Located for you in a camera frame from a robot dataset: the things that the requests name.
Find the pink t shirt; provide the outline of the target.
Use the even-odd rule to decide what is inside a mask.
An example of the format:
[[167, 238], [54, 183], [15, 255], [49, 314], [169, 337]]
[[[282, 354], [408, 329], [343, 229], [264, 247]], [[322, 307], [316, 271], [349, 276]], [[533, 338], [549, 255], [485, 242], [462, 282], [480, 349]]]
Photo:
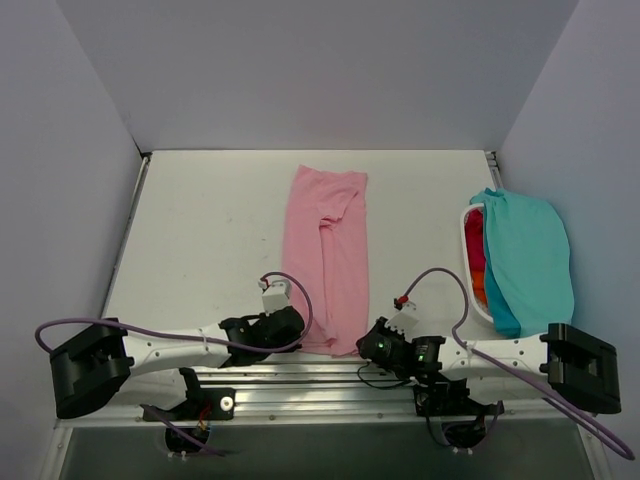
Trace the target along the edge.
[[360, 172], [299, 166], [285, 210], [282, 270], [306, 289], [306, 353], [350, 356], [369, 320], [366, 188]]

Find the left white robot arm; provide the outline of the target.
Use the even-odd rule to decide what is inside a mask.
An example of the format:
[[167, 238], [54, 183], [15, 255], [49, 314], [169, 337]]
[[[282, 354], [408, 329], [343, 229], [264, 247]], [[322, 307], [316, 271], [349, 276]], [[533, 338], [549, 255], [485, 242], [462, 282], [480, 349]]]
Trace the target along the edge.
[[116, 396], [190, 419], [200, 411], [202, 395], [189, 369], [251, 366], [298, 349], [308, 332], [290, 305], [182, 331], [153, 331], [115, 318], [84, 323], [85, 329], [49, 351], [60, 419], [95, 413]]

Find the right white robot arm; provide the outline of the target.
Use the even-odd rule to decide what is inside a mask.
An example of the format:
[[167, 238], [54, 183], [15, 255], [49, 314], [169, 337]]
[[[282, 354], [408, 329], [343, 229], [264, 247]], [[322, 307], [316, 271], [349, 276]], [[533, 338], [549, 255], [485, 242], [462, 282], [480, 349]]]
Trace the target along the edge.
[[444, 336], [407, 340], [381, 317], [356, 346], [363, 359], [411, 384], [422, 417], [502, 414], [506, 402], [544, 398], [591, 414], [621, 411], [616, 349], [567, 324], [460, 345]]

